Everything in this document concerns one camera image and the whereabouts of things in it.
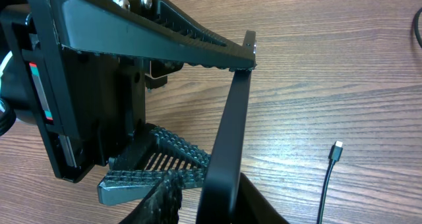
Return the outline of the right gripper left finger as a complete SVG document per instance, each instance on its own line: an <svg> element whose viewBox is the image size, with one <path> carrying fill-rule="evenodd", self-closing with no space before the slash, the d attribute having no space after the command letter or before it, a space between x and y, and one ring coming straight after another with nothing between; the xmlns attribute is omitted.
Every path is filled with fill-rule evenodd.
<svg viewBox="0 0 422 224"><path fill-rule="evenodd" d="M182 187L181 175L168 171L119 224L178 224Z"/></svg>

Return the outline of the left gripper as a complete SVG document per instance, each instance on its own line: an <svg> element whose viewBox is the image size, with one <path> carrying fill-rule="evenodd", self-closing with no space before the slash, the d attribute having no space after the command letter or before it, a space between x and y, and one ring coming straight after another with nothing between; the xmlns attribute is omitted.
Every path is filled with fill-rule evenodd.
<svg viewBox="0 0 422 224"><path fill-rule="evenodd" d="M49 0L1 0L1 26L12 53L1 97L37 125L56 177L80 181L147 124L142 67L163 60L65 47Z"/></svg>

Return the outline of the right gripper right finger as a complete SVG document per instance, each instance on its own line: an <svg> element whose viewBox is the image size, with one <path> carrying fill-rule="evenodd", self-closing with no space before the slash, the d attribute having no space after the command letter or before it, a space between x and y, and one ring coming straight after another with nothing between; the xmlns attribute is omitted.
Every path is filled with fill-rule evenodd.
<svg viewBox="0 0 422 224"><path fill-rule="evenodd" d="M240 174L233 224L289 224L243 173Z"/></svg>

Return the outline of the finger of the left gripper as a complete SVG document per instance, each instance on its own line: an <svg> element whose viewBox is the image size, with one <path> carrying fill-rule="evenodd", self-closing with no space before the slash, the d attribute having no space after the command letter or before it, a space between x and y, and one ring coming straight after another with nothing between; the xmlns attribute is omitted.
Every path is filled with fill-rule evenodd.
<svg viewBox="0 0 422 224"><path fill-rule="evenodd" d="M181 175L183 189L200 188L210 158L183 137L147 123L119 155L109 158L109 171L97 186L98 200L114 206L143 199L168 171Z"/></svg>
<svg viewBox="0 0 422 224"><path fill-rule="evenodd" d="M49 0L59 42L76 51L253 69L252 51L201 26L169 0Z"/></svg>

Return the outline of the Samsung Galaxy smartphone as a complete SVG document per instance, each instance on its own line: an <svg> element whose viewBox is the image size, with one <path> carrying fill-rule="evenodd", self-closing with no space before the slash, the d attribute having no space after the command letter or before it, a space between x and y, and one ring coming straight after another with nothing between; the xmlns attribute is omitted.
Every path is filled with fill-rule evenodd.
<svg viewBox="0 0 422 224"><path fill-rule="evenodd" d="M251 75L250 70L233 75L200 195L197 223L231 222L239 190Z"/></svg>

